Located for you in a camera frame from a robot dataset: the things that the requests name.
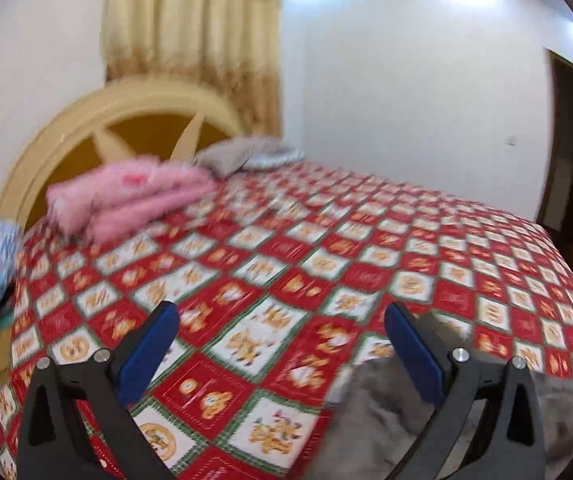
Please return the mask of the beige patterned curtain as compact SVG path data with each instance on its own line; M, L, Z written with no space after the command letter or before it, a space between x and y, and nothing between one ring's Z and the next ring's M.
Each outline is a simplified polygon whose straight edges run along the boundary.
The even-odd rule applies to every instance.
M248 134L282 134L280 0L104 0L109 81L175 77L214 89Z

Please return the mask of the pink folded quilt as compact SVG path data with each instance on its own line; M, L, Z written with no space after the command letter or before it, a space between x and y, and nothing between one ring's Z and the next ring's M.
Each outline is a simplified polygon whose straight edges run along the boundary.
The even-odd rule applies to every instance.
M145 155L112 162L47 189L47 219L68 236L104 244L213 191L210 172Z

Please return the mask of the light blue patterned pillow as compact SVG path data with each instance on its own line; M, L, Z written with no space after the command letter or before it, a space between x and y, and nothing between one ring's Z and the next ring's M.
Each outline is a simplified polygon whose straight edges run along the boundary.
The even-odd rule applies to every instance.
M303 157L303 153L295 148L279 153L258 153L247 159L242 169L245 171L271 170L299 162Z

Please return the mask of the striped grey pillow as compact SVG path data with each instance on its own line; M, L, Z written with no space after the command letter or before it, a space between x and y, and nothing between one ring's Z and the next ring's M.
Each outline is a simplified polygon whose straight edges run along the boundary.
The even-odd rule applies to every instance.
M236 136L199 151L194 155L192 165L222 179L240 170L254 155L279 154L288 149L279 139L269 136Z

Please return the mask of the cream and brown headboard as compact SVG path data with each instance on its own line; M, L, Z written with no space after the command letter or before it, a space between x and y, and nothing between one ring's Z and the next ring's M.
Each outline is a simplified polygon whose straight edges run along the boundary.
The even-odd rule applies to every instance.
M47 219L47 189L112 162L150 155L192 165L198 151L242 136L242 120L216 91L174 79L107 84L52 119L26 145L0 193L0 217L28 231Z

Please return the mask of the red patchwork cartoon bedspread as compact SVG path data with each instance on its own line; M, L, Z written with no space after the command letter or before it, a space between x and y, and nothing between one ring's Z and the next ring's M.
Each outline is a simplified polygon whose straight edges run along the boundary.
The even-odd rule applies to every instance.
M573 392L572 270L540 226L493 207L301 162L235 174L104 245L29 225L0 390L11 479L36 362L113 348L162 300L178 334L132 416L178 479L297 477L358 367L392 355L395 300Z

